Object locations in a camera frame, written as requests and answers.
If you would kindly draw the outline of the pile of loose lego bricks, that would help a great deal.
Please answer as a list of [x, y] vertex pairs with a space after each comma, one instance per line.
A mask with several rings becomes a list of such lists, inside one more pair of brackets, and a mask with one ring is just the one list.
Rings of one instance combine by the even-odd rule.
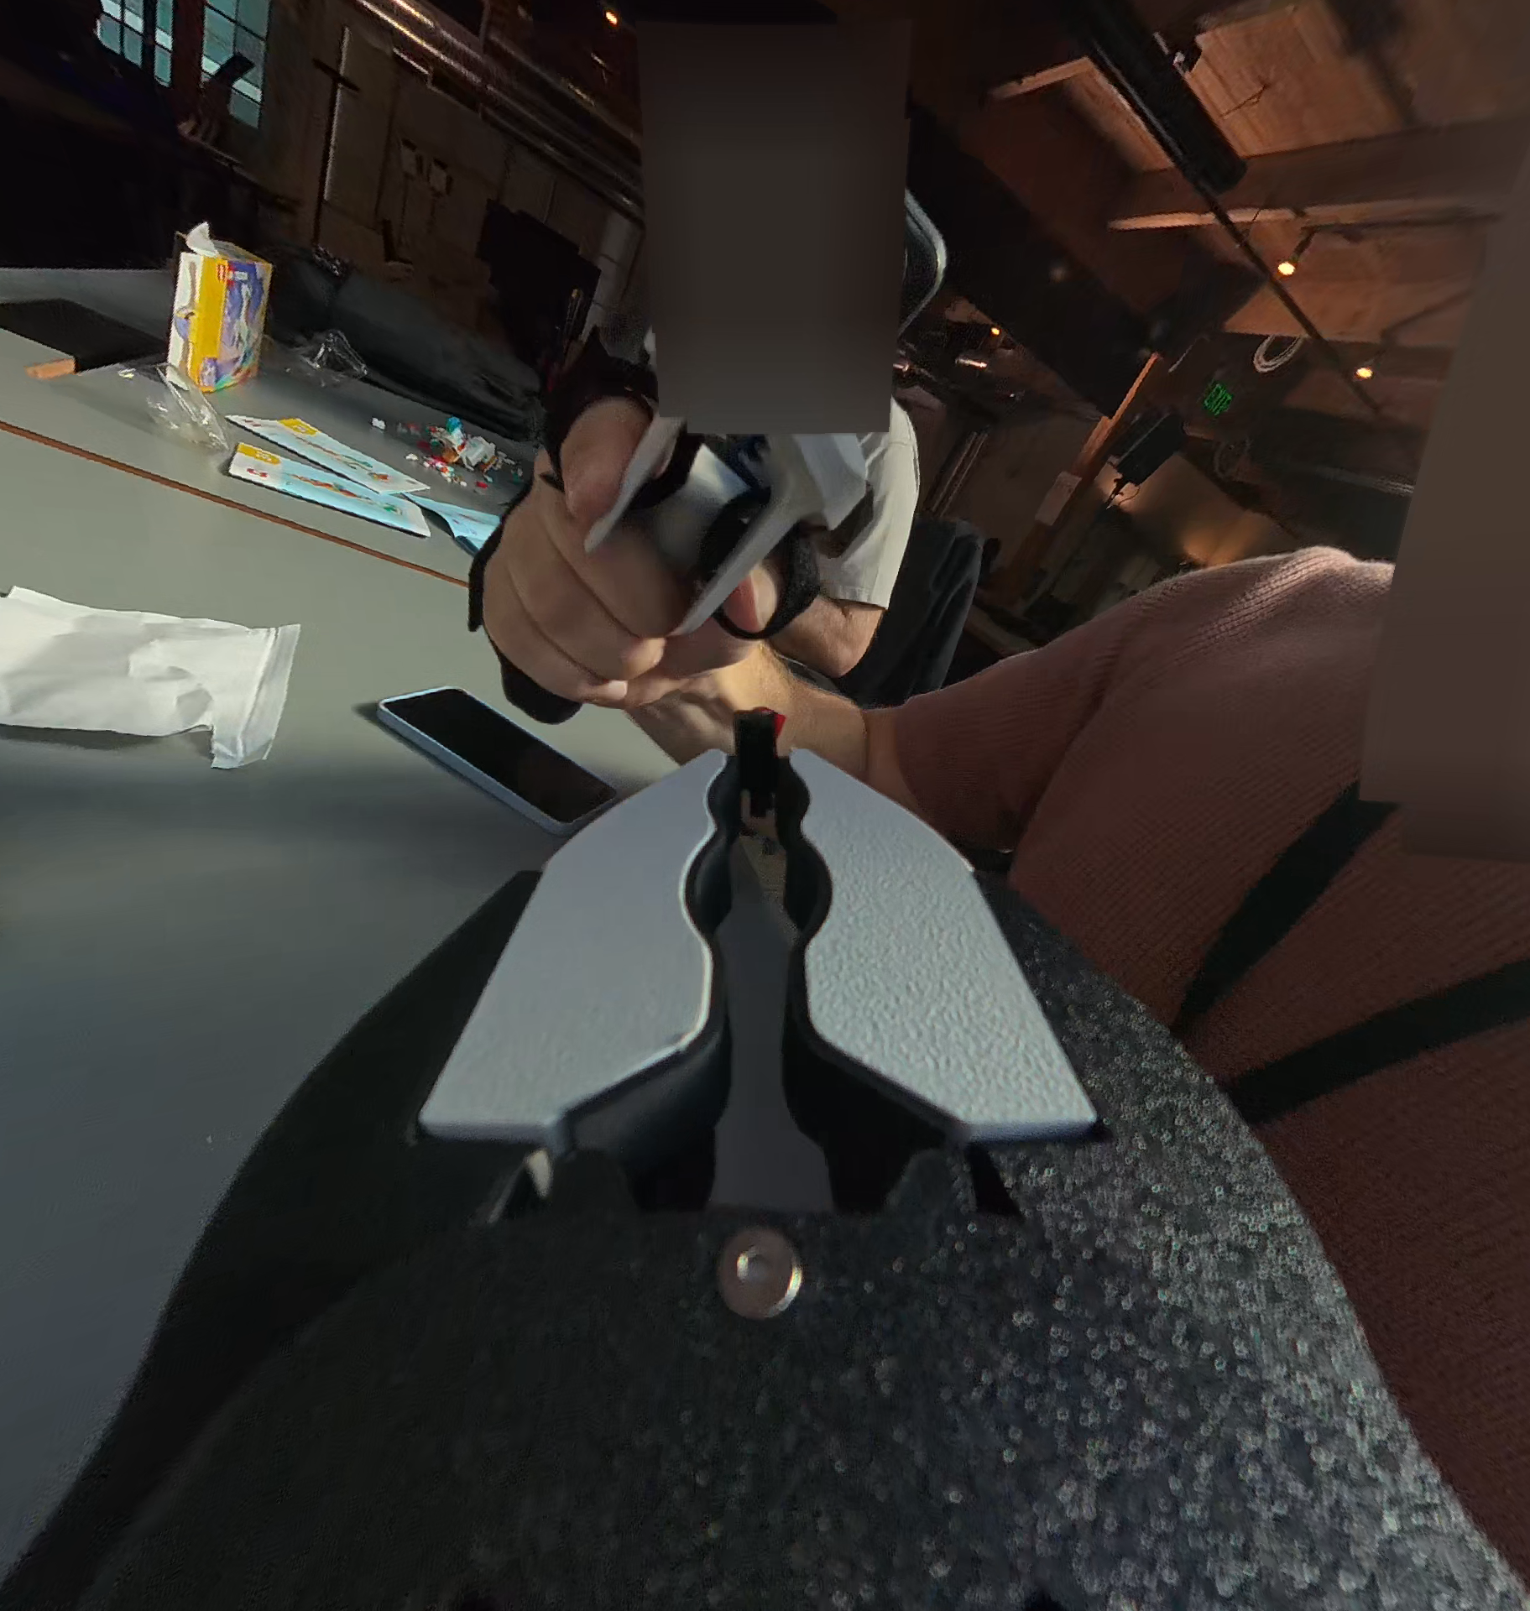
[[400, 423], [396, 436], [407, 443], [409, 457], [453, 482], [493, 484], [518, 481], [527, 470], [495, 441], [473, 434], [459, 418], [441, 423]]

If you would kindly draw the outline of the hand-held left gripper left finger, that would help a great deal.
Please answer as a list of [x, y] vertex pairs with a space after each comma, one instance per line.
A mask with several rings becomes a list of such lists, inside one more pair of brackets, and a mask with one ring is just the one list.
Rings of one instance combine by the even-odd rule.
[[709, 752], [543, 869], [418, 1115], [434, 1140], [552, 1164], [597, 1153], [635, 1191], [711, 1191], [734, 1083], [727, 962], [739, 788]]

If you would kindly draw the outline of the small yellow white lego box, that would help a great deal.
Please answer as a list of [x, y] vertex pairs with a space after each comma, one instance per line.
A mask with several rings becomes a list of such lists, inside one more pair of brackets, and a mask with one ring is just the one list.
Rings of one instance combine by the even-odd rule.
[[209, 223], [178, 245], [168, 364], [200, 392], [223, 392], [259, 371], [274, 265], [220, 240]]

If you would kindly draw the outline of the black jacket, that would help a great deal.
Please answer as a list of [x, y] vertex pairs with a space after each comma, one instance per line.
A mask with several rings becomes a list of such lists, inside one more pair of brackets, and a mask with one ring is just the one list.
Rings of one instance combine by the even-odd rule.
[[996, 552], [968, 520], [919, 517], [885, 617], [844, 691], [863, 707], [894, 707], [942, 689]]

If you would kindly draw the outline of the person's right hand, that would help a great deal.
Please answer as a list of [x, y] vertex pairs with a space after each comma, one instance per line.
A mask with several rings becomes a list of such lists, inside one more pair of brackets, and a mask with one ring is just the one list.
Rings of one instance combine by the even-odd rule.
[[484, 572], [486, 637], [515, 671], [576, 705], [633, 712], [684, 693], [757, 696], [765, 644], [714, 619], [676, 633], [691, 592], [644, 536], [588, 551], [651, 421], [631, 400], [603, 400], [574, 423], [561, 457], [540, 454]]

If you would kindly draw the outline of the arched window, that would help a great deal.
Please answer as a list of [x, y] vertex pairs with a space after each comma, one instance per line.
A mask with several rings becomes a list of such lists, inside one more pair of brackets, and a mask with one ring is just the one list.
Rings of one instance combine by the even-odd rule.
[[178, 121], [202, 116], [207, 87], [231, 60], [250, 69], [227, 90], [222, 117], [257, 132], [265, 116], [270, 2], [99, 2], [96, 36], [169, 99]]

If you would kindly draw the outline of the black office chair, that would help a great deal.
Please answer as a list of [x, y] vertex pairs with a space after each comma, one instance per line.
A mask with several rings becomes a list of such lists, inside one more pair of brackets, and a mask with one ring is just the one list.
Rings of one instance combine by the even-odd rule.
[[898, 335], [914, 326], [948, 276], [948, 247], [912, 191], [903, 196], [903, 263]]

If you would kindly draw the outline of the black duffel bag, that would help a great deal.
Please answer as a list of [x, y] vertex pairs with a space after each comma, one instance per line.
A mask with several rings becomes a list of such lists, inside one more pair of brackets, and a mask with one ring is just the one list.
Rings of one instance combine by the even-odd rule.
[[320, 252], [284, 256], [274, 267], [266, 330], [286, 347], [337, 333], [374, 385], [502, 439], [542, 441], [543, 383], [531, 364], [353, 265]]

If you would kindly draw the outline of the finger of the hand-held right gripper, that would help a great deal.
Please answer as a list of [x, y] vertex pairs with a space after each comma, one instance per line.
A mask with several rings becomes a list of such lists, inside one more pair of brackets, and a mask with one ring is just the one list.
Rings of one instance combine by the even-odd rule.
[[588, 554], [596, 554], [630, 513], [635, 499], [655, 481], [655, 475], [669, 470], [675, 450], [684, 436], [682, 419], [655, 419], [640, 437], [621, 477], [621, 488], [612, 506], [590, 529], [585, 543]]
[[727, 437], [725, 470], [698, 525], [693, 601], [676, 632], [694, 633], [790, 540], [840, 525], [867, 493], [865, 457], [851, 436]]

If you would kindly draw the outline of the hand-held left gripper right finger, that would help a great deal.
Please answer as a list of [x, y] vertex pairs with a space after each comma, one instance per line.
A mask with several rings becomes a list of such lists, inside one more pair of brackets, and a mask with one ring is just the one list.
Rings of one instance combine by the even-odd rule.
[[777, 765], [793, 921], [782, 1079], [833, 1184], [910, 1160], [1077, 1142], [1097, 1110], [977, 871], [939, 833], [809, 752]]

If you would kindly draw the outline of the small black lego assembly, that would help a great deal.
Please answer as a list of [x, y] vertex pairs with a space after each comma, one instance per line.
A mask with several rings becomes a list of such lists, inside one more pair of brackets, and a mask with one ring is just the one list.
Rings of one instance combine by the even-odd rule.
[[756, 707], [736, 716], [734, 759], [738, 766], [738, 804], [745, 833], [775, 838], [775, 799], [781, 752], [773, 741], [770, 707]]

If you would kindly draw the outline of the white smartphone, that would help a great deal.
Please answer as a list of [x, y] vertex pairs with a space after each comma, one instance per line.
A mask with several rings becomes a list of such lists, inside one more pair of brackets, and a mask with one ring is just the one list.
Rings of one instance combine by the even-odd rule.
[[392, 736], [554, 837], [585, 829], [619, 802], [610, 783], [470, 693], [396, 695], [373, 714]]

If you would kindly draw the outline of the clear plastic bag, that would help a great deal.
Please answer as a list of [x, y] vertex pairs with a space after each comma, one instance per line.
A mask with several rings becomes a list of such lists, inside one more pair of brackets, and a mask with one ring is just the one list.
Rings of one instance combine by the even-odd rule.
[[338, 331], [310, 333], [279, 351], [286, 373], [319, 389], [367, 382], [371, 371]]
[[231, 437], [216, 409], [196, 383], [168, 362], [115, 365], [123, 398], [139, 409], [142, 421], [168, 441], [202, 454], [231, 454]]

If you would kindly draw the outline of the flat empty white paper bag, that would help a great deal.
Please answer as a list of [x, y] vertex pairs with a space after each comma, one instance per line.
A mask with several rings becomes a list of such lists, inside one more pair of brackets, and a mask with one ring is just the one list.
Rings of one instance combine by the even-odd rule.
[[252, 630], [0, 596], [0, 727], [135, 738], [205, 732], [218, 770], [270, 756], [301, 626]]

